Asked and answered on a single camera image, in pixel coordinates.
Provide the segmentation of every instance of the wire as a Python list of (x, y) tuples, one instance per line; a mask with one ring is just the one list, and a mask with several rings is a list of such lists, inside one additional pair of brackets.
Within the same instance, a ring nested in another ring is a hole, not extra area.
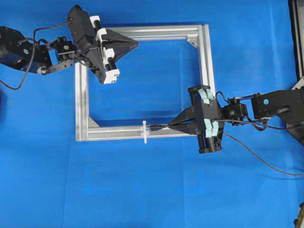
[(40, 39), (40, 40), (37, 41), (38, 44), (40, 44), (40, 42), (43, 42), (45, 44), (49, 43), (46, 39)]
[(304, 177), (304, 174), (297, 174), (297, 173), (291, 173), (291, 172), (285, 172), (283, 170), (280, 170), (276, 167), (274, 167), (273, 165), (269, 164), (268, 162), (266, 162), (264, 159), (262, 159), (260, 156), (258, 156), (256, 153), (254, 153), (251, 149), (249, 149), (245, 144), (243, 144), (240, 140), (238, 140), (237, 138), (231, 136), (230, 134), (227, 133), (223, 133), (224, 135), (228, 136), (229, 138), (233, 139), (234, 141), (238, 142), (239, 144), (241, 144), (242, 146), (244, 146), (253, 156), (255, 156), (257, 159), (259, 159), (262, 163), (264, 163), (266, 166), (268, 166), (269, 168), (285, 174), (285, 175), (290, 175), (290, 176), (295, 176), (295, 177)]
[(27, 41), (36, 42), (36, 40), (34, 40), (33, 38), (25, 38), (25, 39), (20, 40), (18, 43), (24, 43), (24, 42), (27, 42)]
[(216, 92), (216, 94), (215, 94), (215, 97), (216, 97), (216, 98), (218, 98), (218, 94), (221, 94), (221, 95), (222, 95), (222, 98), (224, 99), (224, 101), (226, 101), (226, 102), (229, 104), (228, 100), (226, 100), (225, 95), (224, 95), (224, 93), (223, 93), (222, 91), (217, 91), (217, 92)]
[(33, 50), (32, 50), (32, 55), (31, 55), (31, 58), (30, 58), (30, 61), (29, 61), (29, 64), (28, 64), (28, 68), (27, 70), (25, 71), (20, 83), (19, 83), (19, 86), (17, 87), (11, 87), (9, 86), (8, 84), (6, 84), (4, 81), (0, 80), (0, 83), (3, 84), (4, 86), (6, 86), (7, 88), (9, 89), (12, 89), (12, 90), (18, 90), (22, 87), (23, 85), (23, 82), (26, 78), (26, 76), (28, 75), (28, 72), (29, 72), (29, 69), (30, 67), (32, 66), (32, 63), (33, 63), (33, 60), (34, 60), (34, 56), (35, 56), (35, 51), (36, 51), (36, 33), (37, 31), (40, 31), (40, 30), (46, 30), (46, 29), (56, 29), (56, 28), (59, 28), (63, 25), (66, 25), (68, 23), (71, 23), (70, 21), (69, 22), (64, 22), (64, 23), (61, 23), (59, 25), (54, 25), (54, 26), (49, 26), (49, 27), (42, 27), (42, 28), (37, 28), (34, 30), (34, 34), (33, 34), (33, 38), (31, 39), (34, 43), (33, 43)]
[(256, 122), (253, 122), (253, 121), (249, 118), (249, 116), (246, 116), (246, 115), (245, 115), (244, 117), (245, 117), (246, 119), (248, 119), (248, 121), (251, 122), (252, 126), (253, 126), (255, 129), (257, 129), (258, 131), (260, 131), (260, 132), (264, 131), (264, 130), (268, 127), (268, 125), (267, 125), (267, 120), (265, 120), (265, 121), (263, 122), (263, 124), (265, 124), (265, 125), (267, 125), (267, 126), (264, 126), (263, 128), (261, 128), (261, 127), (256, 126), (256, 125), (255, 125)]
[(162, 124), (155, 124), (155, 125), (149, 125), (150, 128), (165, 128), (165, 127), (169, 127), (169, 125), (162, 125)]
[(259, 126), (264, 126), (264, 127), (268, 127), (271, 129), (275, 129), (275, 130), (291, 130), (291, 129), (297, 129), (297, 128), (301, 128), (304, 127), (304, 125), (301, 126), (295, 126), (295, 127), (273, 127), (273, 126), (269, 126), (267, 124), (262, 124), (262, 123), (256, 123), (254, 121), (241, 121), (241, 120), (214, 120), (214, 121), (218, 121), (218, 122), (236, 122), (236, 123), (241, 123), (241, 124), (255, 124), (255, 125), (259, 125)]

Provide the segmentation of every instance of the screw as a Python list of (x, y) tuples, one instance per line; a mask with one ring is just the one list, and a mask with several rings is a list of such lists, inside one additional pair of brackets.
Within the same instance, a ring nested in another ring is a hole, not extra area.
[(265, 100), (263, 101), (263, 104), (268, 105), (268, 104), (269, 104), (269, 100), (268, 100), (268, 99), (265, 99)]

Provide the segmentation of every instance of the metal bracket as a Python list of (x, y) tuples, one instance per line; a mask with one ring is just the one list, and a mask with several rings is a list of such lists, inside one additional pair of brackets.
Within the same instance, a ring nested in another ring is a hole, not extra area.
[(301, 89), (302, 86), (304, 86), (304, 77), (301, 77), (292, 89)]
[(187, 41), (195, 48), (198, 48), (198, 46), (199, 46), (198, 41), (195, 38), (189, 38), (189, 39), (187, 39)]
[(72, 59), (67, 59), (65, 61), (62, 61), (60, 63), (57, 63), (55, 65), (51, 65), (49, 67), (41, 67), (37, 70), (38, 73), (40, 74), (51, 74), (51, 73), (54, 73), (54, 72), (57, 72), (57, 71), (60, 71), (60, 70), (63, 70), (63, 69), (66, 69), (66, 68), (69, 68), (73, 65), (74, 63), (74, 60)]
[[(138, 41), (186, 40), (198, 49), (200, 80), (210, 86), (215, 96), (215, 84), (208, 25), (146, 26), (108, 28)], [(100, 127), (89, 115), (87, 67), (75, 64), (76, 141), (117, 140), (193, 136), (170, 128), (149, 131), (149, 125)]]

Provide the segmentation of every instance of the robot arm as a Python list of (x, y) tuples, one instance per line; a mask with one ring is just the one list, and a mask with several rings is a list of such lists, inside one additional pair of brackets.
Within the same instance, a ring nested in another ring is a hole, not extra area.
[[(41, 39), (32, 43), (19, 31), (0, 27), (0, 63), (16, 70), (43, 75), (51, 74), (81, 62), (88, 66), (99, 83), (117, 81), (120, 72), (115, 62), (127, 54), (138, 42), (101, 27), (99, 16), (89, 17), (80, 6), (75, 5), (69, 12), (67, 23), (73, 38), (58, 37), (48, 43)], [(58, 63), (52, 64), (49, 51), (55, 50)]]
[[(304, 87), (278, 90), (264, 95), (234, 97), (228, 99), (228, 105), (224, 107), (220, 107), (209, 86), (195, 86), (189, 88), (188, 92), (191, 107), (182, 111), (168, 127), (197, 135), (200, 153), (222, 149), (224, 122), (233, 126), (252, 124), (257, 130), (263, 131), (267, 128), (267, 121), (275, 115), (285, 122), (284, 129), (304, 146)], [(251, 99), (254, 121), (248, 117), (247, 106), (241, 103), (247, 99)]]

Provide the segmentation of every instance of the blue backdrop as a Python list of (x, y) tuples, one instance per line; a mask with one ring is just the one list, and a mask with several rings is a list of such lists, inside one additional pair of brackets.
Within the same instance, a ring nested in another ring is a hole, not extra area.
[[(76, 3), (105, 26), (209, 24), (216, 89), (227, 97), (296, 83), (286, 0), (10, 0), (0, 3), (1, 25), (31, 37)], [(38, 38), (63, 35), (71, 39), (67, 27)], [(91, 116), (103, 125), (165, 122), (199, 83), (196, 49), (183, 41), (142, 42), (117, 65), (114, 85), (90, 75)], [(0, 72), (12, 85), (22, 77)], [(222, 151), (204, 155), (196, 137), (76, 142), (73, 68), (0, 90), (2, 228), (287, 228), (304, 201), (303, 179), (272, 171), (227, 137)], [(304, 171), (304, 149), (288, 133), (226, 132), (274, 166)]]

